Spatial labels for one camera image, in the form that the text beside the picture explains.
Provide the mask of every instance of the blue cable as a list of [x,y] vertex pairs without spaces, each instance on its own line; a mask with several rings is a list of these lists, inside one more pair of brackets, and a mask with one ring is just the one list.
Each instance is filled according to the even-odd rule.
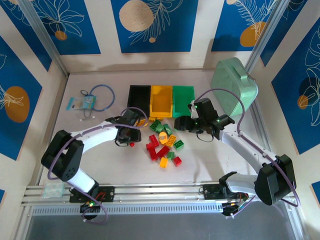
[[115,92],[113,91],[113,89],[112,89],[111,87],[109,87],[108,85],[98,84],[97,86],[94,86],[94,87],[91,89],[91,91],[90,91],[90,93],[89,93],[89,96],[93,96],[92,92],[93,92],[96,88],[98,88],[98,87],[106,87],[107,89],[109,89],[109,90],[111,91],[112,96],[113,96],[112,101],[111,101],[111,103],[109,104],[109,106],[105,107],[104,109],[95,109],[94,107],[92,108],[93,111],[103,112],[103,111],[109,109],[109,108],[112,106],[112,104],[114,104],[114,102],[115,102],[115,100],[116,100],[116,95],[115,95]]

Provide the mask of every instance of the mint green lunch box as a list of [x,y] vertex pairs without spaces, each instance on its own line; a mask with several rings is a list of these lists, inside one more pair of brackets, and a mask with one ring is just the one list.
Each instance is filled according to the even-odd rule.
[[[211,87],[230,90],[243,102],[245,111],[248,110],[258,95],[258,86],[250,77],[241,61],[236,58],[221,60],[216,65]],[[213,91],[225,114],[235,116],[242,113],[241,104],[226,91]]]

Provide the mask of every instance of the red lego brick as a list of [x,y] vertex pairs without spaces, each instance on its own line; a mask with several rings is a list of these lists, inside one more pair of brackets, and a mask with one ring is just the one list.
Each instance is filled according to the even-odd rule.
[[182,161],[181,161],[181,159],[180,159],[180,157],[175,157],[174,159],[173,159],[173,164],[176,166],[176,167],[178,167],[180,164],[182,164]]
[[152,161],[157,161],[157,160],[158,160],[158,157],[157,157],[155,148],[154,148],[154,147],[149,148],[148,151],[149,151],[151,160],[152,160]]
[[170,151],[170,148],[167,146],[164,146],[156,155],[158,158],[164,157],[168,152]]
[[153,147],[156,148],[160,145],[156,135],[153,134],[153,135],[149,136],[149,139],[150,139],[151,143],[153,144]]
[[152,144],[152,142],[148,143],[145,145],[146,146],[146,149],[149,150],[149,149],[154,149],[154,145]]

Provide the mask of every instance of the robotic arm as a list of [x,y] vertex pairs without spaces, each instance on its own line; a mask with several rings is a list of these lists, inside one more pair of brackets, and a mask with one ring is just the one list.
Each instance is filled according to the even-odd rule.
[[[203,185],[203,190],[206,192],[205,199],[226,199],[232,198],[235,193],[248,193],[257,195],[263,203],[272,205],[292,191],[288,181],[291,186],[295,186],[296,179],[289,157],[277,156],[259,146],[237,129],[237,125],[229,116],[218,116],[208,98],[193,101],[188,107],[191,117],[178,117],[174,122],[175,129],[188,130],[196,134],[204,132],[210,134],[213,138],[231,146],[257,173],[256,176],[230,172],[220,178],[219,184]],[[93,178],[79,168],[82,154],[107,141],[115,141],[117,146],[123,144],[132,146],[133,143],[140,142],[141,132],[138,127],[134,127],[139,119],[135,111],[127,109],[122,116],[108,118],[101,124],[84,131],[68,133],[61,130],[54,136],[41,163],[49,169],[49,173],[52,171],[60,180],[74,186],[73,194],[80,195],[79,202],[86,203],[88,196],[97,198],[101,189]],[[271,158],[285,176],[272,162],[264,163],[266,157]],[[87,205],[85,207],[81,212],[88,209]]]

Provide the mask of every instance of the yellow bin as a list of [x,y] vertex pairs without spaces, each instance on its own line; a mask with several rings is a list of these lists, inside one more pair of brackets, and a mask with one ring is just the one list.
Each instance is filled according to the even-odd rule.
[[151,86],[150,117],[172,118],[172,86]]

